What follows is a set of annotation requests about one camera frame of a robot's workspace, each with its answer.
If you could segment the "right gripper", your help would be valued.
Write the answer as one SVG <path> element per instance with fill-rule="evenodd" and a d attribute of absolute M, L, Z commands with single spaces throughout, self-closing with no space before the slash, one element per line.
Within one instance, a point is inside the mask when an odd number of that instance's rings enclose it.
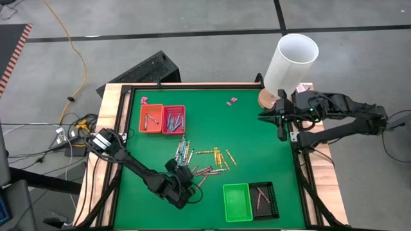
<path fill-rule="evenodd" d="M 277 91 L 279 99 L 276 101 L 276 111 L 275 110 L 264 110 L 258 114 L 259 117 L 272 117 L 277 116 L 277 118 L 259 118 L 259 121 L 274 124 L 278 127 L 277 136 L 280 141 L 286 141 L 286 123 L 293 122 L 296 127 L 302 130 L 302 119 L 295 113 L 295 105 L 292 101 L 287 99 L 287 94 L 285 90 L 279 89 Z"/>

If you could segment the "green table mat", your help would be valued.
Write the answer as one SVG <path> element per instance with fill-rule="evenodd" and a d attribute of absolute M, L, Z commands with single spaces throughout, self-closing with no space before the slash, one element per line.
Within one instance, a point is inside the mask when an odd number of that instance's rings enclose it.
<path fill-rule="evenodd" d="M 127 142 L 129 152 L 150 169 L 165 170 L 173 158 L 181 137 L 139 132 L 141 98 L 151 104 L 184 105 L 186 133 L 195 150 L 191 167 L 199 169 L 214 164 L 211 151 L 217 147 L 230 171 L 212 175 L 201 186 L 202 201 L 183 209 L 150 192 L 143 181 L 125 169 L 121 178 L 115 215 L 116 229 L 163 228 L 302 228 L 305 226 L 299 187 L 291 147 L 277 138 L 277 128 L 258 120 L 257 89 L 246 90 L 148 90 L 136 91 Z M 225 150 L 233 155 L 237 166 Z M 225 219 L 223 185 L 272 182 L 279 209 L 279 219 L 228 223 Z"/>

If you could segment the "white lamp wooden base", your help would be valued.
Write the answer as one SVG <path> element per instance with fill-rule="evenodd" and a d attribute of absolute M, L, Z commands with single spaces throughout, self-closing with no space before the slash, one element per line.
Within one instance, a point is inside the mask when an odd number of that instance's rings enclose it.
<path fill-rule="evenodd" d="M 318 45 L 306 35 L 292 33 L 283 36 L 262 80 L 263 89 L 258 96 L 260 107 L 271 108 L 279 99 L 279 89 L 291 95 L 318 56 Z"/>

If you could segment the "green plastic basket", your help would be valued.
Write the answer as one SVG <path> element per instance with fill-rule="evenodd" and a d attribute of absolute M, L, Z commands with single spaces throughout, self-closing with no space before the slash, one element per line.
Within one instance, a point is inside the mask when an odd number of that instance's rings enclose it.
<path fill-rule="evenodd" d="M 223 185 L 223 200 L 226 222 L 234 223 L 253 220 L 248 184 Z"/>

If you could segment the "red plastic basket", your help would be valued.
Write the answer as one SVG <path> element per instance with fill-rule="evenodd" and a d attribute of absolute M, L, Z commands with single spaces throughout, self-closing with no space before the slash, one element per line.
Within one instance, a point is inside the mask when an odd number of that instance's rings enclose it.
<path fill-rule="evenodd" d="M 184 131 L 181 130 L 181 126 L 176 129 L 174 132 L 170 132 L 170 127 L 167 127 L 168 122 L 168 113 L 171 113 L 171 117 L 177 118 L 178 114 L 180 115 L 179 123 L 181 123 L 181 119 L 184 116 Z M 186 108 L 184 105 L 170 105 L 163 107 L 163 119 L 162 119 L 162 133 L 166 135 L 182 135 L 186 131 Z"/>

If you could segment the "orange plastic basket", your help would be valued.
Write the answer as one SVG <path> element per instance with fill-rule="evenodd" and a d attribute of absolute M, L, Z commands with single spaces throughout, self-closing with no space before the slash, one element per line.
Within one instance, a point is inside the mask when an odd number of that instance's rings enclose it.
<path fill-rule="evenodd" d="M 145 114 L 150 114 L 159 124 L 154 123 L 150 118 L 148 118 L 148 128 L 144 130 L 144 117 Z M 139 118 L 139 132 L 141 133 L 161 133 L 162 132 L 162 119 L 163 119 L 163 105 L 162 104 L 147 104 L 142 105 L 140 109 Z"/>

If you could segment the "black plastic basket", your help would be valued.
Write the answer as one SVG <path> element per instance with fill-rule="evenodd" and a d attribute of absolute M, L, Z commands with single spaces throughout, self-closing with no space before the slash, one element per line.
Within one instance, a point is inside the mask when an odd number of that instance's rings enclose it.
<path fill-rule="evenodd" d="M 258 190 L 259 187 L 268 199 L 270 203 L 261 196 L 259 210 L 256 209 L 256 205 L 258 202 Z M 249 184 L 250 189 L 250 199 L 252 205 L 252 213 L 254 220 L 271 220 L 271 219 L 279 219 L 279 209 L 277 206 L 277 201 L 274 192 L 274 186 L 272 182 L 255 182 Z"/>

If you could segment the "black power box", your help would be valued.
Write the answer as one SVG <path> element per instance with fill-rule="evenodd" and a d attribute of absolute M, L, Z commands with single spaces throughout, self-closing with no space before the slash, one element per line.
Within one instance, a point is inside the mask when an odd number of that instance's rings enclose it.
<path fill-rule="evenodd" d="M 87 148 L 85 146 L 82 147 L 74 147 L 68 146 L 65 150 L 64 156 L 65 157 L 84 157 L 86 156 Z"/>

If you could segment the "black foam case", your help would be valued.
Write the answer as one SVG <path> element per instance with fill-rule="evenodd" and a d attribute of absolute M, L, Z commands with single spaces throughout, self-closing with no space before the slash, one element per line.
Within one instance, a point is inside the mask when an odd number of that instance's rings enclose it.
<path fill-rule="evenodd" d="M 177 65 L 159 51 L 107 83 L 180 83 Z"/>

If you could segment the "grey power strip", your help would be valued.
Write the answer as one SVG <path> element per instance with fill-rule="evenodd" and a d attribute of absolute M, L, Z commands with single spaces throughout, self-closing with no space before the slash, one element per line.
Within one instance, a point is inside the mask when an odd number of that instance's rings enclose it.
<path fill-rule="evenodd" d="M 59 127 L 56 129 L 57 136 L 55 142 L 52 143 L 49 151 L 61 150 L 64 148 L 72 148 L 77 140 L 80 139 L 80 136 L 74 132 L 70 132 L 69 135 L 66 135 L 64 129 Z"/>

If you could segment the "black mat striped edge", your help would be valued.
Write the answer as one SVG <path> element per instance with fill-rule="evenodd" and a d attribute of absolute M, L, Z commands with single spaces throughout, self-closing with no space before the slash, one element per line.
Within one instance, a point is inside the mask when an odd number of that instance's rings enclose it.
<path fill-rule="evenodd" d="M 0 24 L 0 99 L 32 28 L 31 23 Z"/>

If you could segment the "black aluminium table frame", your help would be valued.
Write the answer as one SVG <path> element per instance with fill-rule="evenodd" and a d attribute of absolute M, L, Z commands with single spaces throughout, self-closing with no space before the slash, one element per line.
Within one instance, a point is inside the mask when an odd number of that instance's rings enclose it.
<path fill-rule="evenodd" d="M 127 116 L 131 111 L 131 95 L 136 90 L 221 90 L 221 89 L 261 89 L 262 81 L 237 83 L 109 83 L 105 87 L 100 112 L 96 120 L 96 130 L 115 128 L 126 130 Z M 100 162 L 95 154 L 89 155 L 90 166 L 84 174 L 80 199 L 75 214 L 75 225 L 83 223 L 91 210 L 103 197 L 114 177 L 119 173 L 119 166 Z M 319 199 L 334 217 L 342 224 L 348 223 L 335 167 L 331 165 L 332 156 L 328 144 L 320 144 L 312 154 L 302 154 L 299 160 L 304 162 L 303 175 L 316 191 Z M 112 226 L 116 194 L 114 189 L 100 207 L 90 228 L 103 231 Z"/>

